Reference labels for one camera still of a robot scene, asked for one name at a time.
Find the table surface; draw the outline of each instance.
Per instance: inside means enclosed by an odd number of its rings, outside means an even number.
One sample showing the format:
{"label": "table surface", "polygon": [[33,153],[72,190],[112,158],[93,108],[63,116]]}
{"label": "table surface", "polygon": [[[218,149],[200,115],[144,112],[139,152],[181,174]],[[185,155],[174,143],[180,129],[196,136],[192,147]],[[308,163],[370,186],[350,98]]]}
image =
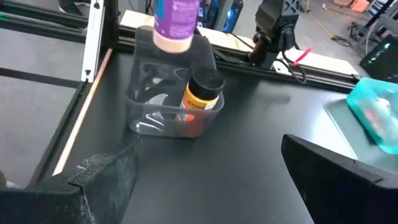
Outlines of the table surface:
{"label": "table surface", "polygon": [[[120,150],[132,55],[114,52],[66,169]],[[312,223],[280,144],[295,134],[348,157],[324,106],[344,94],[225,74],[225,106],[196,140],[142,136],[140,174],[123,223]]]}

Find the floor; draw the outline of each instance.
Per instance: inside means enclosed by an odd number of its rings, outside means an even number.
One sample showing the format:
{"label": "floor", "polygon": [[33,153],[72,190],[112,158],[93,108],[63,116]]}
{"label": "floor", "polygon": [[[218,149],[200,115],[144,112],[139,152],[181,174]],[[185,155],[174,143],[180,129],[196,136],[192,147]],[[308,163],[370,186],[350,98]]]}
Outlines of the floor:
{"label": "floor", "polygon": [[[56,0],[17,1],[58,10]],[[138,0],[131,1],[138,8]],[[252,37],[255,28],[254,13],[261,2],[262,0],[244,1],[235,34]],[[324,11],[320,4],[323,4],[323,0],[310,4],[312,16],[321,21],[333,35],[347,37],[346,27],[358,19]],[[326,5],[338,9],[329,2]],[[119,8],[121,12],[131,9],[128,0],[119,0]],[[362,74],[358,65],[360,58],[355,52],[330,40],[312,16],[300,15],[295,29],[300,48],[311,47],[315,53],[347,60]],[[0,67],[80,79],[82,44],[9,30],[0,30],[0,42]],[[24,187],[39,163],[74,90],[4,77],[0,77],[0,86],[0,170],[4,171],[10,181]]]}

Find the bottle cap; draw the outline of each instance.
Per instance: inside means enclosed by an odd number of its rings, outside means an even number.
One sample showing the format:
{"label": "bottle cap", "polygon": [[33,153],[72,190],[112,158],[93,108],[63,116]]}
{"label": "bottle cap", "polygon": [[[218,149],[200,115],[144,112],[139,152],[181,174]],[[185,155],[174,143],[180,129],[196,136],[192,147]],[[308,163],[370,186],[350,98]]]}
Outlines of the bottle cap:
{"label": "bottle cap", "polygon": [[222,74],[214,69],[200,67],[194,71],[188,89],[201,100],[214,100],[224,86]]}

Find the metal frame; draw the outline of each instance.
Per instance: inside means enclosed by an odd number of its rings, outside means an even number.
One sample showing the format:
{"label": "metal frame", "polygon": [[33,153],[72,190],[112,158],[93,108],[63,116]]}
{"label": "metal frame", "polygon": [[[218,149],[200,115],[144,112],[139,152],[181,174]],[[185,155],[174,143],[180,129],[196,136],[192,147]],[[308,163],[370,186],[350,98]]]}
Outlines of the metal frame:
{"label": "metal frame", "polygon": [[[99,9],[93,10],[94,4],[99,4]],[[100,49],[114,49],[119,52],[133,53],[135,47],[136,29],[119,26],[118,2],[112,0],[98,0],[91,4],[90,17],[71,16],[35,6],[16,3],[14,1],[0,0],[0,12],[6,12],[3,20],[0,21],[0,28],[10,29],[19,32],[42,35],[56,39],[68,40],[72,42],[85,43],[85,56],[82,68],[82,80],[78,83],[59,78],[44,78],[42,75],[24,74],[18,71],[10,70],[7,73],[0,72],[0,75],[7,77],[22,78],[35,82],[49,83],[66,87],[76,87],[76,92],[72,98],[67,111],[58,125],[53,138],[42,158],[39,166],[30,181],[30,185],[40,182],[46,176],[46,170],[55,167],[54,161],[60,156],[60,151],[65,147],[66,139],[69,137],[72,126],[76,121],[77,114],[80,111],[83,102],[86,100],[88,91],[91,88],[91,82],[96,73],[98,63],[101,61]],[[24,19],[24,16],[44,21],[32,21]],[[81,27],[82,24],[89,24],[87,30],[69,27]],[[239,75],[255,75],[268,80],[275,80],[287,83],[297,83],[291,75],[277,73],[274,70],[267,70],[261,67],[254,67],[248,59],[248,53],[224,47],[213,46],[217,68],[221,71]],[[91,70],[87,76],[85,70]],[[341,73],[333,73],[306,67],[307,86],[321,88],[332,91],[348,93],[358,81],[357,77]]]}

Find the plastic bin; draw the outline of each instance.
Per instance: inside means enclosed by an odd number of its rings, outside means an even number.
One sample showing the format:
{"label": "plastic bin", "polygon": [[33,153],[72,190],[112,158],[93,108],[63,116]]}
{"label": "plastic bin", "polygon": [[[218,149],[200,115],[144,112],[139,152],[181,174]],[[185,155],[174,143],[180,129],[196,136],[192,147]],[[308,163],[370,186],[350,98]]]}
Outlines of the plastic bin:
{"label": "plastic bin", "polygon": [[[141,134],[177,138],[197,138],[224,105],[223,94],[212,110],[180,107],[185,87],[196,69],[216,69],[209,41],[195,35],[192,45],[182,54],[168,54],[152,41],[153,27],[142,26],[136,32],[136,48],[129,88],[126,92],[127,122]],[[179,114],[193,115],[191,121],[177,119]]]}
{"label": "plastic bin", "polygon": [[398,154],[398,85],[362,78],[346,101],[376,144]]}

